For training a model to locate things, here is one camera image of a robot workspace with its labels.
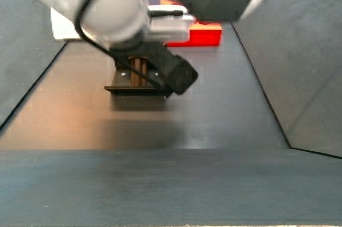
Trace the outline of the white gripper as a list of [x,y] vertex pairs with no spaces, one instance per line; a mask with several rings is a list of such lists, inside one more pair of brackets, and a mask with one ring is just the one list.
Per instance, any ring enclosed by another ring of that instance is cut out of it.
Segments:
[[150,5],[147,41],[186,42],[195,17],[182,5]]

